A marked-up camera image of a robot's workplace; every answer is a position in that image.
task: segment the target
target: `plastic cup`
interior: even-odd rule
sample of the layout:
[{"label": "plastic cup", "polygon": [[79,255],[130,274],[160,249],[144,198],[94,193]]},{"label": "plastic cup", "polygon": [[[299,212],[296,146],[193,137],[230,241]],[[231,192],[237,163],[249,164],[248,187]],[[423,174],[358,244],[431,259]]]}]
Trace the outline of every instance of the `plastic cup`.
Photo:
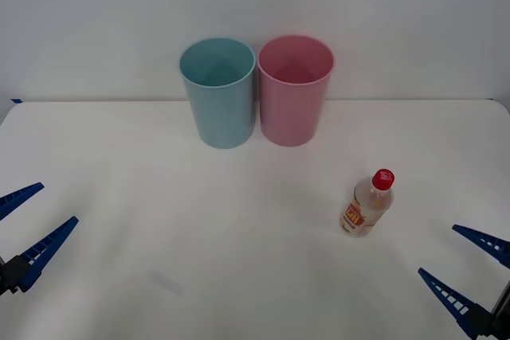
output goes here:
[{"label": "plastic cup", "polygon": [[333,52],[313,37],[282,36],[262,47],[261,126],[270,141],[295,147],[312,139],[334,67]]},{"label": "plastic cup", "polygon": [[207,145],[236,147],[253,133],[255,62],[248,45],[226,37],[199,41],[182,54],[179,68]]}]

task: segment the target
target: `white table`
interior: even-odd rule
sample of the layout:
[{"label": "white table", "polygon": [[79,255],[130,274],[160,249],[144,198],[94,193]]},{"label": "white table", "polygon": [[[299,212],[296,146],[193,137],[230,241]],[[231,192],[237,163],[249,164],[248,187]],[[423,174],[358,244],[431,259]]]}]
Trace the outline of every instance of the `white table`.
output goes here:
[{"label": "white table", "polygon": [[[451,230],[510,238],[510,116],[474,101],[328,101],[316,137],[257,127],[203,144],[187,102],[25,103],[0,126],[0,194],[45,189],[0,223],[4,259],[80,223],[2,340],[466,339],[424,267],[489,310],[510,271]],[[394,171],[395,201],[353,239],[355,183]]]}]

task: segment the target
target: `cup rim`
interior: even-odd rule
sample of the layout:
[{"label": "cup rim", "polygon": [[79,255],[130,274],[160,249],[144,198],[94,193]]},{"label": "cup rim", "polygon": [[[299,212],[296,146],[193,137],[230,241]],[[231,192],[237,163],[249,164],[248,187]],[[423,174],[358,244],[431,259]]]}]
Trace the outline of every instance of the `cup rim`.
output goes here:
[{"label": "cup rim", "polygon": [[[306,37],[307,39],[310,39],[310,40],[313,40],[313,41],[316,41],[317,43],[320,43],[321,45],[323,45],[328,51],[329,53],[331,54],[331,57],[333,58],[333,64],[331,65],[331,69],[329,70],[328,73],[326,73],[324,76],[320,77],[319,79],[317,80],[314,80],[314,81],[311,81],[309,83],[288,83],[286,81],[282,81],[282,80],[278,80],[276,77],[273,77],[271,75],[269,75],[261,66],[261,61],[260,61],[260,58],[261,58],[261,52],[262,50],[265,48],[265,46],[269,43],[271,43],[272,41],[275,41],[277,39],[281,39],[282,37]],[[259,68],[259,70],[264,73],[267,77],[269,77],[271,80],[273,81],[276,81],[277,83],[279,84],[283,84],[283,85],[290,85],[292,87],[302,87],[302,86],[306,86],[306,85],[314,85],[314,84],[317,84],[319,83],[320,81],[324,80],[325,78],[327,78],[328,76],[330,76],[332,74],[332,72],[335,70],[335,65],[336,65],[336,58],[335,58],[335,54],[333,53],[332,49],[329,48],[329,46],[324,43],[323,41],[319,40],[319,39],[316,39],[315,37],[311,37],[309,35],[304,35],[304,34],[300,34],[300,33],[290,33],[290,34],[286,34],[286,35],[280,35],[280,36],[277,36],[277,37],[274,37],[273,39],[271,39],[270,41],[268,41],[267,43],[265,43],[264,45],[262,45],[262,48],[258,51],[258,54],[257,54],[257,67]]]},{"label": "cup rim", "polygon": [[[191,81],[190,79],[188,79],[187,76],[185,76],[184,73],[182,73],[182,70],[181,70],[181,61],[182,61],[182,57],[184,56],[184,53],[186,53],[188,51],[188,49],[190,49],[194,45],[197,45],[199,43],[202,43],[202,42],[208,41],[208,40],[230,40],[230,41],[235,41],[236,43],[240,43],[240,44],[244,45],[246,48],[248,48],[249,51],[252,53],[252,58],[253,58],[253,64],[252,64],[252,67],[250,68],[250,70],[248,71],[248,73],[246,73],[241,79],[236,80],[233,83],[229,83],[229,84],[225,84],[225,85],[218,85],[217,87],[210,87],[208,85],[198,84],[198,83],[195,83],[194,81]],[[249,75],[251,75],[253,73],[253,70],[255,69],[255,65],[256,64],[257,64],[257,55],[255,55],[255,51],[253,51],[253,49],[249,45],[247,45],[244,41],[241,41],[241,40],[238,40],[238,39],[234,39],[232,37],[217,36],[217,37],[206,37],[206,38],[197,40],[194,43],[188,45],[182,51],[181,56],[178,59],[178,66],[179,66],[178,67],[178,71],[181,73],[181,77],[183,79],[185,79],[189,83],[191,83],[193,85],[196,85],[196,86],[198,86],[200,88],[205,88],[205,89],[221,89],[221,88],[228,88],[228,87],[234,86],[235,84],[238,84],[241,81],[245,80]]]}]

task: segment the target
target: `bottle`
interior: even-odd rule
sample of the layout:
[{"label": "bottle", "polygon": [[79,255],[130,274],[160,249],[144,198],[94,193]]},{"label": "bottle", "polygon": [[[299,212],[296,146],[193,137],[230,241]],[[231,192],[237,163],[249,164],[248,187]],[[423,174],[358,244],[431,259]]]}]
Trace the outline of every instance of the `bottle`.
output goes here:
[{"label": "bottle", "polygon": [[373,178],[361,180],[354,188],[354,197],[340,216],[340,226],[352,236],[367,235],[393,202],[391,185],[395,176],[381,169]]}]

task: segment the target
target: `pink cup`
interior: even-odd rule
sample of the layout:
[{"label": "pink cup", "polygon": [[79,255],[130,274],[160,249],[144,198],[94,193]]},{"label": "pink cup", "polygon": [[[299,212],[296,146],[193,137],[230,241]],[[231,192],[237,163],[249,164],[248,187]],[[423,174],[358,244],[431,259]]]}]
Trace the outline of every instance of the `pink cup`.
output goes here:
[{"label": "pink cup", "polygon": [[296,147],[312,139],[334,67],[333,52],[312,37],[277,37],[262,47],[261,125],[270,141]]}]

